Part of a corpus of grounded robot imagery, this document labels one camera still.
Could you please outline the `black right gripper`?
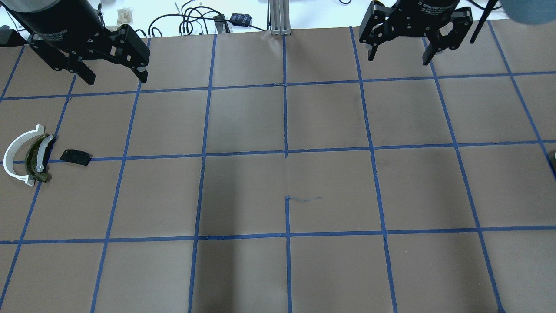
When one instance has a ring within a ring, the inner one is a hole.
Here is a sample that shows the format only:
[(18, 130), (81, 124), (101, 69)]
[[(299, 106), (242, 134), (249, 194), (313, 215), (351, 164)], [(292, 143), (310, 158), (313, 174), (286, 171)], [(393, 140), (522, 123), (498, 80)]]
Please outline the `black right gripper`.
[(366, 44), (372, 62), (384, 42), (426, 37), (422, 62), (429, 65), (436, 53), (459, 48), (473, 24), (471, 8), (458, 5), (458, 0), (397, 0), (387, 7), (371, 1), (360, 24), (359, 42)]

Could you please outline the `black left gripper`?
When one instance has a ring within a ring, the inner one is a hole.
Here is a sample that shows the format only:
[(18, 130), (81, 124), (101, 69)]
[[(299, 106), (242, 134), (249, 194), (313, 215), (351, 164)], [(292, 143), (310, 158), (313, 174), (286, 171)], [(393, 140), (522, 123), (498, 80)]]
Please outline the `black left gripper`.
[(52, 70), (75, 73), (93, 85), (96, 75), (84, 62), (103, 59), (147, 82), (147, 44), (129, 24), (108, 30), (87, 0), (6, 0), (5, 8), (30, 33), (30, 48)]

